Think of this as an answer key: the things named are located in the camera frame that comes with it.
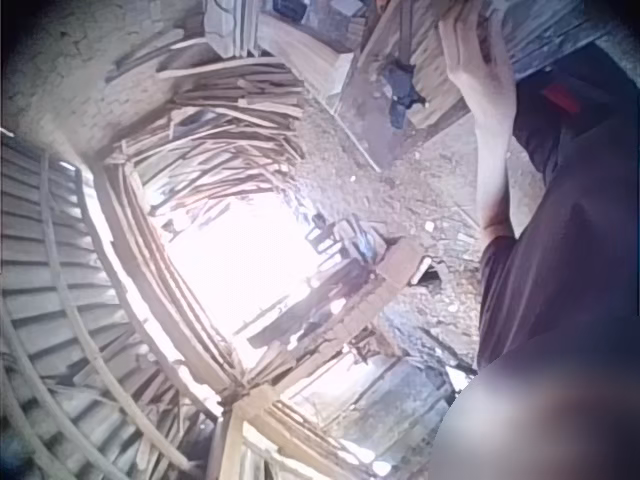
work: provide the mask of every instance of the hand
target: hand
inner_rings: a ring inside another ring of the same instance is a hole
[[[516,115],[516,86],[502,36],[503,14],[495,12],[489,19],[487,63],[477,31],[481,5],[482,0],[458,0],[438,24],[447,74],[473,113],[476,132],[508,142]]]

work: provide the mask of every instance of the person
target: person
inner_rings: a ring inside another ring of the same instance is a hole
[[[502,34],[482,2],[439,22],[449,78],[475,121],[483,247],[477,363],[482,369],[560,326],[638,314],[638,89],[591,44],[517,85]],[[512,136],[542,174],[544,196],[519,237],[509,217]]]

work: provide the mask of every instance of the fingers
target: fingers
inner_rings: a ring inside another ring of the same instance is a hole
[[[447,71],[450,73],[457,71],[460,66],[460,52],[455,25],[464,5],[463,2],[457,1],[438,22],[444,60],[447,64]]]
[[[482,53],[480,52],[480,40],[478,39],[478,17],[482,0],[469,0],[465,2],[456,22],[456,36],[460,51],[460,63],[466,67],[482,65]]]
[[[489,18],[489,43],[491,47],[491,61],[500,75],[513,76],[513,67],[507,45],[502,34],[502,20],[504,12],[494,12]]]

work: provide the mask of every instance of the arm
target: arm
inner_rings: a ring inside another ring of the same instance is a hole
[[[506,155],[516,113],[516,90],[499,14],[490,18],[491,59],[486,62],[482,57],[477,33],[481,5],[481,0],[458,1],[438,26],[447,74],[460,89],[475,120],[476,205],[484,249],[496,237],[513,237]]]

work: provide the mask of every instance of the wooden post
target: wooden post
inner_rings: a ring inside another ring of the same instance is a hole
[[[209,452],[205,480],[237,480],[240,477],[244,419],[234,409],[225,410]]]

